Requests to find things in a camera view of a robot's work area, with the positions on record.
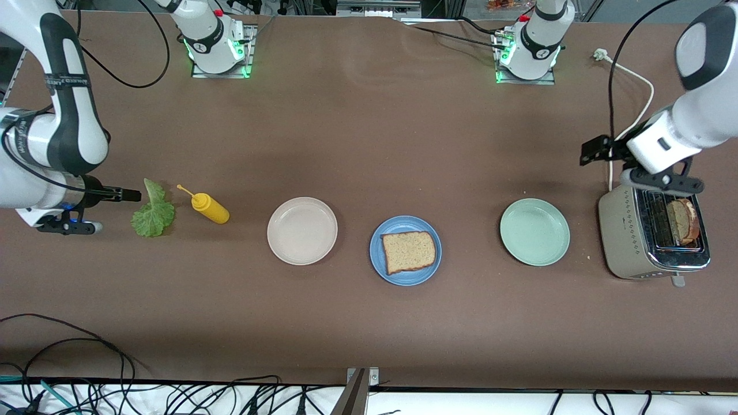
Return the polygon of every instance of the white cable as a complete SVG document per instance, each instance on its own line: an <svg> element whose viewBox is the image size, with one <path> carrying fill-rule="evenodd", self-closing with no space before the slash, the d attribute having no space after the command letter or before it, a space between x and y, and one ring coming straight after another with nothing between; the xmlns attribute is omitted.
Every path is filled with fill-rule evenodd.
<svg viewBox="0 0 738 415"><path fill-rule="evenodd" d="M595 58L595 61L606 61L610 62L610 65L613 64L613 60L610 58L610 56L607 56L607 50L605 49L597 49L593 55L593 58ZM655 92L653 83L651 83L650 80L647 80L646 78L640 76L639 74L633 72L632 70L626 68L625 66L622 66L621 64L615 64L616 68L622 69L625 72L635 76L636 78L642 80L645 82L648 87L651 89L651 95L648 98L648 101L646 102L645 107L643 108L643 111L638 115L638 118L633 121L633 124L630 124L628 128L624 129L618 136L615 138L615 141L620 140L623 138L623 136L630 131L633 127L637 126L638 123L641 121L641 118L646 114L646 111L648 111L648 108L651 106L651 102L653 101L653 95ZM610 149L610 156L613 155L613 150ZM609 161L607 162L607 189L608 191L613 191L613 162Z"/></svg>

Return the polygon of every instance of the white floor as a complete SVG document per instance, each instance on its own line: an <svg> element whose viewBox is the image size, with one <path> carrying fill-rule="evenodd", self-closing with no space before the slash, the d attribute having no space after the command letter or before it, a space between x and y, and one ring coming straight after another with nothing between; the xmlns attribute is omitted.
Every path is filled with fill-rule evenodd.
<svg viewBox="0 0 738 415"><path fill-rule="evenodd" d="M135 389L152 388L155 385L135 385ZM201 402L212 391L220 388L219 385L209 386L200 393L192 397L194 402ZM228 391L220 397L208 409L212 415L231 414L236 398L237 414L244 406L245 402L251 398L256 391L256 386L238 386L235 391ZM74 402L70 386L59 385L54 387L63 398L70 402ZM105 392L112 392L120 389L120 385L107 385ZM41 392L42 387L33 386L34 394ZM78 385L77 391L80 399L87 398L87 387ZM151 391L131 392L129 394L130 402L138 409L142 415L164 415L166 408L166 400L168 395L174 391L171 386L162 386ZM326 388L309 392L308 395L313 402L322 410L324 414L329 414L331 409L338 400L342 388ZM300 393L299 387L291 387L279 393L275 399L275 405L279 405L287 398ZM120 404L120 394L111 396L109 399L111 404L117 407ZM645 402L646 396L643 394L609 394L608 397L613 403L615 412L620 415L638 415ZM547 415L551 410L551 405L556 398L556 394L533 394L533 393L495 393L495 394L456 394L456 393L422 393L422 392L380 392L378 394L370 394L367 405L367 415L387 414L393 411L397 415ZM7 402L16 408L25 408L26 401L21 395L21 389L18 385L0 385L0 400ZM176 411L169 411L169 414L188 414L195 405L191 402L180 398L177 402L183 402ZM607 411L607 404L600 395L599 402ZM269 413L270 402L265 403L259 410L260 415ZM295 415L298 405L298 399L293 399L279 410L275 411L275 415ZM56 411L63 410L65 405L52 397L49 393L44 395L41 400L39 410L45 414L51 414ZM101 415L110 415L112 411L107 405L99 408ZM318 414L318 412L307 404L306 411L308 415ZM738 411L738 397L735 396L700 396L700 395L654 395L653 401L647 411L647 415L729 415L731 411ZM132 415L134 412L124 407L123 415ZM197 410L196 414L205 414L204 410ZM599 411L592 401L591 394L572 393L565 394L556 409L556 415L598 415Z"/></svg>

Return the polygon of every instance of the yellow squeeze bottle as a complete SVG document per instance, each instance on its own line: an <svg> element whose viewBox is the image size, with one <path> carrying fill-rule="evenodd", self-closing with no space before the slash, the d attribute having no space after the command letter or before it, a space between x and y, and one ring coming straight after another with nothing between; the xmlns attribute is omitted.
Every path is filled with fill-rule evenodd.
<svg viewBox="0 0 738 415"><path fill-rule="evenodd" d="M186 191L190 194L190 196L192 196L193 209L205 215L206 218L217 224L224 224L228 222L228 219L230 218L230 213L228 213L228 210L226 210L226 208L218 203L215 199L210 197L209 194L192 194L192 192L183 188L182 185L177 185L177 188L181 191Z"/></svg>

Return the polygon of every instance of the brown table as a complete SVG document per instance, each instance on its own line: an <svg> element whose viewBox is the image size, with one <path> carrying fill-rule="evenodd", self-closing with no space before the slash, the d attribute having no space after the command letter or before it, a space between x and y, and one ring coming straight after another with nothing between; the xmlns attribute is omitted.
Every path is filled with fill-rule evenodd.
<svg viewBox="0 0 738 415"><path fill-rule="evenodd" d="M111 132L104 183L172 192L166 236L142 239L138 204L87 213L103 233L61 237L0 212L0 315L39 312L99 332L158 379L281 375L340 383L349 366L378 366L388 385L499 388L735 390L738 143L705 151L694 174L712 264L687 278L623 281L609 274L596 202L604 163L580 168L579 146L607 132L607 68L626 26L574 24L555 86L496 84L484 47L436 38L386 18L277 18L260 36L253 78L196 80L167 16L171 68L128 89L90 66ZM145 14L85 13L83 44L131 82L164 63ZM438 28L483 40L457 23ZM682 27L646 25L621 62L654 81L653 108L682 92L673 45ZM647 89L615 82L618 128ZM48 102L28 58L10 105ZM218 226L190 209L181 183L230 209ZM266 223L296 196L328 203L339 221L332 252L293 267L272 255ZM498 236L500 216L525 197L566 216L571 246L558 263L528 267ZM436 275L395 287L372 269L368 242L385 219L412 214L443 242ZM72 336L38 321L0 328L3 360L21 362ZM64 346L31 375L117 376L98 347Z"/></svg>

